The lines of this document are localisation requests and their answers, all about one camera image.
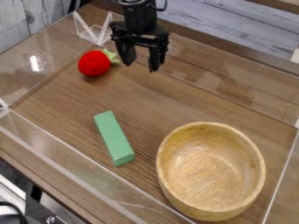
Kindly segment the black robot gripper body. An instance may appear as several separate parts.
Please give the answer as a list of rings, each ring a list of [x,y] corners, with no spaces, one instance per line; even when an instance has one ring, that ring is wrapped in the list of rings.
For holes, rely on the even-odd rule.
[[[112,40],[113,37],[132,39],[134,46],[146,48],[156,39],[168,40],[169,32],[157,24],[157,13],[165,10],[168,2],[161,8],[156,6],[156,1],[118,1],[118,4],[124,19],[109,23]]]

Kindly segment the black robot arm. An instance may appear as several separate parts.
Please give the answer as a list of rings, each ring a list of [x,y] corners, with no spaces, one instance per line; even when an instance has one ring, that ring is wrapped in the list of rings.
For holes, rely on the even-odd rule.
[[[124,20],[108,24],[112,29],[110,39],[122,63],[129,66],[136,60],[136,46],[145,47],[149,52],[148,68],[158,70],[164,63],[169,45],[169,32],[157,24],[157,12],[166,8],[156,7],[154,0],[117,0],[122,5]]]

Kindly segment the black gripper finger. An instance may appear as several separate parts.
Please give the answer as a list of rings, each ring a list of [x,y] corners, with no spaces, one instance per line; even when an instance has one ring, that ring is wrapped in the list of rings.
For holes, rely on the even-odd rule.
[[[154,40],[148,46],[149,58],[148,67],[149,72],[156,72],[160,65],[164,63],[165,54],[168,52],[168,40]]]
[[[136,60],[136,42],[130,38],[113,37],[116,49],[122,63],[129,66]]]

